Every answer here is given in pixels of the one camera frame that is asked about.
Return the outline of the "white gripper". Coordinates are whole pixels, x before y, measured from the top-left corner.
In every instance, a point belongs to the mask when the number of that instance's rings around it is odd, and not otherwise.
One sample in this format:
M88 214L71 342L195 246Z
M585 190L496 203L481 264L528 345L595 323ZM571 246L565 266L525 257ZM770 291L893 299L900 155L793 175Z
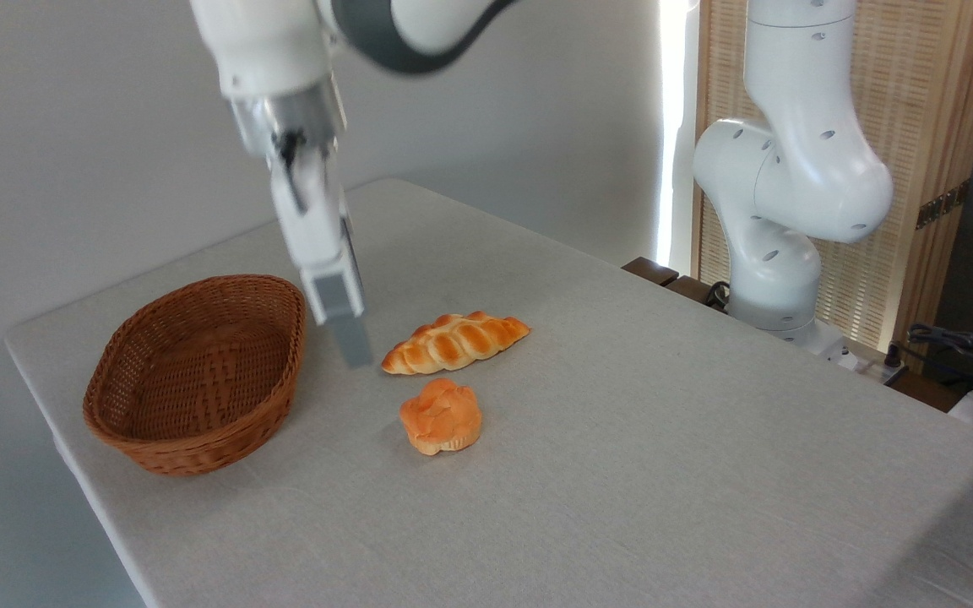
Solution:
M351 368L373 362L366 300L332 146L281 139L270 159L275 212L310 311Z

